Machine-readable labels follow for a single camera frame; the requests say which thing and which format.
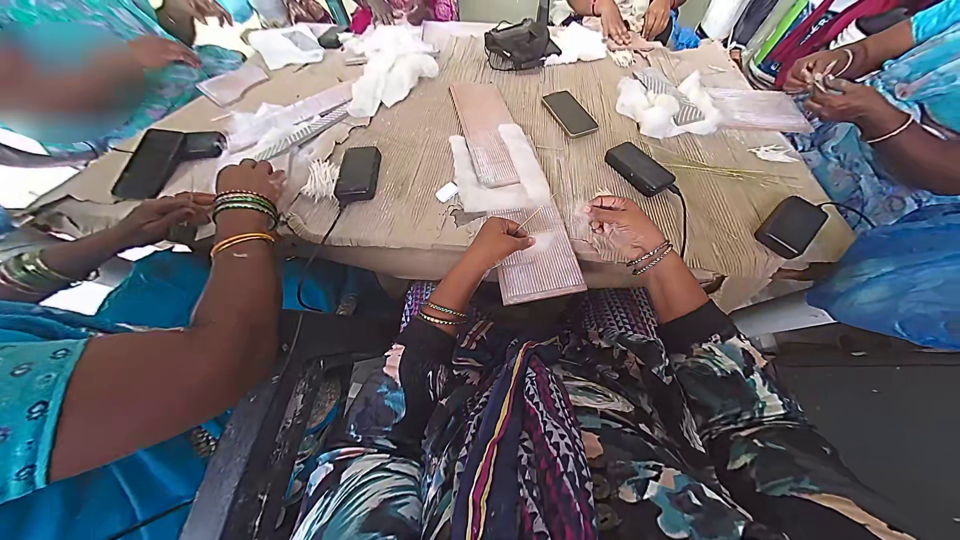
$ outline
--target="beaded bracelet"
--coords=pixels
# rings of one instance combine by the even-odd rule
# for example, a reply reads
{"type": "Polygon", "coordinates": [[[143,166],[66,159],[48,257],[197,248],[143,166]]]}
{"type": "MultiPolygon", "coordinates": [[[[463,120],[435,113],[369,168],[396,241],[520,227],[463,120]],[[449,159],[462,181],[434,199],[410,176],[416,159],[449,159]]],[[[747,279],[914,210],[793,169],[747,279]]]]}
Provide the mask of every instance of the beaded bracelet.
{"type": "Polygon", "coordinates": [[[667,246],[667,248],[666,248],[665,250],[663,250],[663,253],[661,253],[659,257],[657,257],[657,258],[653,259],[652,261],[650,261],[650,264],[647,264],[647,265],[644,266],[643,268],[635,268],[635,269],[634,269],[634,275],[635,275],[635,276],[639,276],[640,274],[646,272],[647,270],[650,270],[650,269],[653,268],[654,266],[657,266],[657,263],[660,262],[661,260],[663,260],[663,258],[666,257],[667,254],[669,254],[671,251],[673,251],[673,246],[667,246]]]}
{"type": "Polygon", "coordinates": [[[447,313],[447,314],[449,314],[449,315],[453,315],[454,317],[460,317],[461,319],[467,320],[467,314],[466,314],[466,313],[461,313],[460,311],[454,311],[453,309],[450,309],[449,307],[437,306],[436,304],[433,304],[433,303],[430,303],[430,302],[427,302],[427,303],[426,303],[426,306],[429,307],[429,308],[431,308],[431,309],[436,309],[436,310],[439,311],[440,313],[447,313]]]}
{"type": "Polygon", "coordinates": [[[266,240],[271,244],[275,242],[274,238],[266,233],[238,234],[237,236],[231,236],[230,238],[225,238],[217,242],[217,244],[213,246],[213,249],[210,250],[210,257],[213,258],[227,248],[231,248],[237,244],[247,242],[250,240],[266,240]]]}
{"type": "Polygon", "coordinates": [[[444,326],[451,326],[451,327],[452,327],[452,326],[459,325],[460,323],[463,322],[463,321],[446,321],[446,320],[441,319],[441,318],[439,318],[439,317],[433,317],[433,316],[427,315],[427,314],[424,313],[423,311],[421,311],[420,313],[418,313],[417,316],[418,316],[420,319],[422,319],[422,320],[424,320],[424,321],[426,321],[426,322],[428,322],[428,323],[433,323],[433,324],[435,324],[435,325],[444,325],[444,326]]]}
{"type": "Polygon", "coordinates": [[[222,211],[224,211],[224,210],[234,210],[234,209],[256,210],[256,211],[258,211],[258,212],[267,214],[267,215],[270,217],[270,227],[269,227],[269,229],[270,229],[271,231],[276,228],[276,224],[279,222],[279,216],[277,216],[275,213],[271,212],[269,209],[264,208],[262,205],[258,205],[258,204],[254,204],[254,203],[240,203],[240,202],[236,202],[236,203],[223,203],[222,205],[218,205],[218,206],[214,207],[214,208],[213,208],[213,221],[214,221],[214,222],[217,221],[217,215],[219,215],[220,212],[222,212],[222,211]]]}
{"type": "Polygon", "coordinates": [[[654,255],[656,255],[658,251],[660,251],[661,249],[666,248],[666,247],[673,247],[673,244],[670,243],[670,240],[664,240],[661,245],[657,246],[656,248],[654,248],[652,251],[650,251],[649,253],[647,253],[647,254],[644,255],[643,257],[641,257],[641,258],[635,258],[634,260],[631,260],[630,262],[628,262],[628,263],[627,263],[627,266],[628,266],[628,267],[630,267],[630,266],[637,266],[638,264],[642,263],[644,260],[646,260],[646,259],[648,259],[648,258],[650,258],[650,257],[652,257],[652,256],[654,256],[654,255]]]}

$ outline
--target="black sleeve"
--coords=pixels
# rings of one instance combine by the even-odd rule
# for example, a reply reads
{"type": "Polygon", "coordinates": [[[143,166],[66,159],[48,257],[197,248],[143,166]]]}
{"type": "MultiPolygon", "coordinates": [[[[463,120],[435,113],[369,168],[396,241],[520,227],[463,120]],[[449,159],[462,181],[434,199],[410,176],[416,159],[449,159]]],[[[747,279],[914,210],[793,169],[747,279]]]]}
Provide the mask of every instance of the black sleeve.
{"type": "Polygon", "coordinates": [[[737,335],[737,329],[733,320],[709,300],[683,317],[658,326],[657,334],[667,353],[683,355],[715,335],[727,341],[737,335]]]}

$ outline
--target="torn paper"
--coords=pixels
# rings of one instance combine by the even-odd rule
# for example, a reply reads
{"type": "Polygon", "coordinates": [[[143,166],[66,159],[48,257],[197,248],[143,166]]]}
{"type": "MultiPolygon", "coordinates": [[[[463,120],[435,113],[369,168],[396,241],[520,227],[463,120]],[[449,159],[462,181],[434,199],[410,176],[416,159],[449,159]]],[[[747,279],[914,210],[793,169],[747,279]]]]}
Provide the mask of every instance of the torn paper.
{"type": "Polygon", "coordinates": [[[302,24],[250,32],[248,41],[271,71],[295,63],[315,63],[324,59],[323,47],[310,29],[302,24]]]}

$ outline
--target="green bangle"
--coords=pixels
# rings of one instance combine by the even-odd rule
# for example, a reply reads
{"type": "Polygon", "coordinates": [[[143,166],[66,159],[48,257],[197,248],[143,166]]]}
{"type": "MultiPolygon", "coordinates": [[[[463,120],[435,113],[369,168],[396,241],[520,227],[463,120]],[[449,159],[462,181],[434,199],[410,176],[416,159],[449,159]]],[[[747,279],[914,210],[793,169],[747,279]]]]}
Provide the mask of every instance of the green bangle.
{"type": "Polygon", "coordinates": [[[275,229],[275,228],[276,228],[276,224],[277,224],[277,222],[279,221],[279,218],[278,218],[278,216],[277,216],[275,213],[269,211],[268,209],[265,209],[265,208],[264,208],[263,206],[261,206],[261,205],[255,205],[255,204],[252,204],[252,203],[223,203],[222,205],[220,205],[220,206],[218,206],[218,207],[216,207],[216,208],[213,209],[213,221],[214,221],[214,223],[216,223],[216,221],[217,221],[217,215],[219,215],[220,212],[222,212],[222,211],[224,211],[224,210],[234,210],[234,209],[256,210],[256,211],[258,211],[258,212],[260,212],[260,213],[265,213],[265,214],[267,214],[268,216],[270,216],[270,219],[271,219],[270,230],[275,229]]]}
{"type": "Polygon", "coordinates": [[[276,205],[270,199],[264,197],[263,195],[257,195],[255,193],[232,193],[229,195],[220,195],[213,200],[213,206],[219,206],[226,203],[234,202],[243,202],[243,203],[255,203],[263,205],[274,213],[276,213],[276,205]]]}

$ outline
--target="black power bank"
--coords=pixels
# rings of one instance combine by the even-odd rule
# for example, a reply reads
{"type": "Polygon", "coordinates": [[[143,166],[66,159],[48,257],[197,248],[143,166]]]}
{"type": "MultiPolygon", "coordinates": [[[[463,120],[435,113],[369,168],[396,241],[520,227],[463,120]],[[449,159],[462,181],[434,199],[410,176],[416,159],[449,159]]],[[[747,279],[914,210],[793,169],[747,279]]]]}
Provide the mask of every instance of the black power bank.
{"type": "Polygon", "coordinates": [[[630,141],[608,150],[604,161],[645,197],[653,197],[677,181],[673,173],[630,141]]]}
{"type": "Polygon", "coordinates": [[[369,201],[376,194],[380,176],[380,150],[375,146],[347,148],[340,164],[340,176],[333,187],[333,196],[341,206],[369,201]]]}
{"type": "Polygon", "coordinates": [[[797,258],[826,222],[827,213],[823,209],[791,195],[767,216],[754,238],[783,258],[797,258]]]}

